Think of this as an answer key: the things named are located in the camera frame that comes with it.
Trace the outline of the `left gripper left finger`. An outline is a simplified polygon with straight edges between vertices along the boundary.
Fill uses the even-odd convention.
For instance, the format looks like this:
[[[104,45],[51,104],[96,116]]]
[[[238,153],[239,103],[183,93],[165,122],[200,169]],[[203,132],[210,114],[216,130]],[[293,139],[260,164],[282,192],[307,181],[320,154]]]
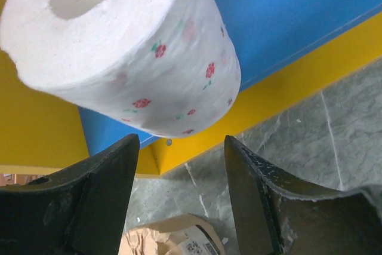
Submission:
[[[25,185],[1,188],[2,254],[118,254],[140,143],[104,151]]]

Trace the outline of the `white dotted toilet paper roll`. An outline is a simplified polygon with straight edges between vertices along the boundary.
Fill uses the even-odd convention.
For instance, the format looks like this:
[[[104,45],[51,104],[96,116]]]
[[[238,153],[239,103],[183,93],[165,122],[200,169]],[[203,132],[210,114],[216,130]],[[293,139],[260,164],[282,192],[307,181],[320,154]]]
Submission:
[[[7,0],[1,48],[28,87],[158,137],[212,126],[241,84],[215,0]]]

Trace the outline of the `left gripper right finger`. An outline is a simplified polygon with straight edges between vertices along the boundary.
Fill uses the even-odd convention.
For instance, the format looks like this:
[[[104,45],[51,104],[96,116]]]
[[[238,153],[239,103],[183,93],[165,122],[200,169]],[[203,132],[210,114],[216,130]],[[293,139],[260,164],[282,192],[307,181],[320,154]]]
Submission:
[[[380,254],[381,186],[326,188],[279,168],[232,136],[227,181],[241,254]]]

